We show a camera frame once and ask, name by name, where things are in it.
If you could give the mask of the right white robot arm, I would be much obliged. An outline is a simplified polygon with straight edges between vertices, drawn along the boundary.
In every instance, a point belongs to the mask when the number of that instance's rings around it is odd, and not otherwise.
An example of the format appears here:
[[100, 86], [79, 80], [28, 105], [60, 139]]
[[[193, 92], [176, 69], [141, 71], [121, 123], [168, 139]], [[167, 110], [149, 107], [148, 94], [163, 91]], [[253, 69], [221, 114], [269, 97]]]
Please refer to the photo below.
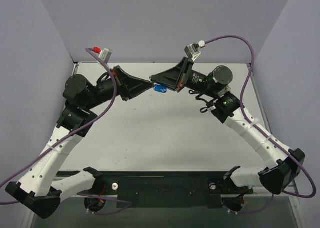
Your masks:
[[235, 192], [244, 186], [263, 186], [273, 194], [281, 194], [301, 170], [290, 157], [303, 163], [306, 156], [304, 152], [300, 149], [293, 150], [284, 144], [277, 147], [279, 141], [246, 108], [241, 108], [240, 100], [229, 87], [233, 80], [229, 67], [219, 65], [205, 75], [193, 70], [193, 64], [189, 58], [184, 57], [173, 68], [151, 75], [150, 80], [176, 92], [187, 87], [197, 100], [201, 100], [203, 95], [211, 97], [200, 112], [211, 112], [221, 123], [242, 137], [262, 158], [264, 166], [236, 166], [228, 171], [223, 180], [226, 191]]

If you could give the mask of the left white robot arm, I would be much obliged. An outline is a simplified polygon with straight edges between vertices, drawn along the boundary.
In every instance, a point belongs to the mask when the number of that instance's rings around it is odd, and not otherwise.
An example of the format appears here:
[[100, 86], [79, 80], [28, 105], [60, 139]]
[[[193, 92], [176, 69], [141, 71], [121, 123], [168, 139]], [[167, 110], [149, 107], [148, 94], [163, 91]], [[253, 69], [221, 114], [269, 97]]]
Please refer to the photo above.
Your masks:
[[151, 81], [129, 75], [120, 66], [101, 75], [96, 85], [82, 74], [69, 77], [63, 92], [65, 109], [40, 159], [19, 181], [10, 182], [6, 192], [42, 219], [50, 217], [62, 201], [73, 195], [83, 191], [99, 193], [105, 182], [94, 168], [84, 168], [61, 181], [54, 178], [97, 119], [92, 108], [106, 101], [113, 103], [118, 95], [127, 101], [153, 86]]

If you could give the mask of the blue key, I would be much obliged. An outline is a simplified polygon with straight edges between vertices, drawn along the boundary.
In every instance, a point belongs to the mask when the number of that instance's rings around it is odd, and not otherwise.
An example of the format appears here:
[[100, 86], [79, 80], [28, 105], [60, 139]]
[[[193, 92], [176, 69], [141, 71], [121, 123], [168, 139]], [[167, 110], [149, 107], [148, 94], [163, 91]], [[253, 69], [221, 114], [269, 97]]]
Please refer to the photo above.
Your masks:
[[160, 93], [166, 93], [167, 92], [167, 87], [161, 85], [161, 84], [155, 84], [153, 86], [153, 89], [156, 91], [156, 92], [160, 92]]

